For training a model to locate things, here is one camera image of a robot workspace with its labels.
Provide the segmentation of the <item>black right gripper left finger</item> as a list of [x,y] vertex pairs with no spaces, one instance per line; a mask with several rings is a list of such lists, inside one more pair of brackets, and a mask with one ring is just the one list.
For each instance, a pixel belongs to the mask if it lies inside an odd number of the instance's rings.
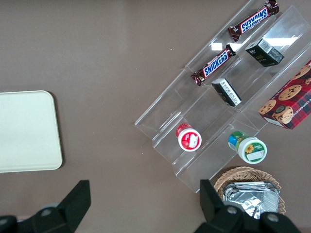
[[18,233],[73,233],[91,205],[90,182],[79,181],[56,206],[38,211],[17,224]]

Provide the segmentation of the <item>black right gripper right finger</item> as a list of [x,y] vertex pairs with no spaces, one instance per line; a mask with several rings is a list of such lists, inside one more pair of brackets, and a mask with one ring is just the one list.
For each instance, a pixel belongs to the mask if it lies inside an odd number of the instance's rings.
[[197,233],[259,233],[259,221],[240,207],[224,204],[210,180],[200,181],[200,205],[205,217]]

